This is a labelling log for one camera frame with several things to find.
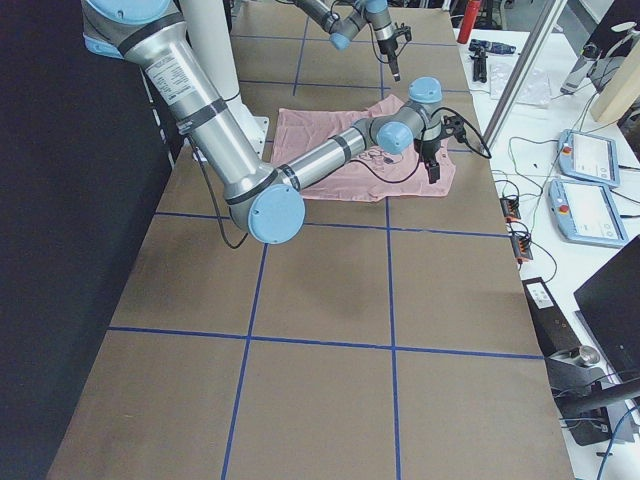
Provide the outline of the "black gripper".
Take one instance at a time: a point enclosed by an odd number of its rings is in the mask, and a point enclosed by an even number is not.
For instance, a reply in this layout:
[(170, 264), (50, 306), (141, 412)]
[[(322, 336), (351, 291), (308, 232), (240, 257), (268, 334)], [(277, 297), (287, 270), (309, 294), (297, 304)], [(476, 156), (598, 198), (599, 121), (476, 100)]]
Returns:
[(441, 148), (441, 140), (439, 138), (417, 140), (417, 153), (419, 160), (427, 171), (428, 181), (430, 184), (437, 183), (441, 178), (441, 169), (436, 154)]
[(399, 65), (397, 61), (397, 50), (398, 50), (398, 42), (397, 36), (395, 34), (391, 34), (388, 37), (382, 38), (379, 37), (377, 39), (377, 43), (379, 46), (380, 53), (385, 57), (386, 62), (389, 65), (389, 69), (393, 76), (395, 82), (399, 82), (401, 80)]

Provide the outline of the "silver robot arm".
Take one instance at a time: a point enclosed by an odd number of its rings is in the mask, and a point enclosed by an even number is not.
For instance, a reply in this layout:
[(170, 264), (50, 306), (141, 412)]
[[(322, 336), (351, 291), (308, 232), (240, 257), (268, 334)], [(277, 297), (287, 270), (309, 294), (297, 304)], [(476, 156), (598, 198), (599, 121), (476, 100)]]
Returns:
[(411, 27), (404, 23), (398, 24), (391, 18), (387, 1), (343, 1), (351, 8), (346, 17), (341, 17), (335, 10), (333, 1), (330, 6), (323, 1), (299, 0), (293, 5), (303, 11), (325, 33), (329, 35), (332, 45), (339, 51), (350, 46), (355, 37), (365, 28), (370, 28), (374, 56), (381, 64), (389, 66), (391, 75), (396, 82), (401, 80), (398, 58), (404, 47), (400, 47), (398, 39), (402, 37), (405, 43), (412, 40)]
[(391, 115), (364, 119), (291, 162), (262, 160), (245, 125), (229, 25), (219, 1), (86, 1), (89, 51), (138, 65), (161, 94), (179, 132), (224, 186), (236, 226), (266, 244), (293, 238), (305, 218), (302, 191), (378, 146), (434, 152), (442, 138), (440, 83), (414, 80)]

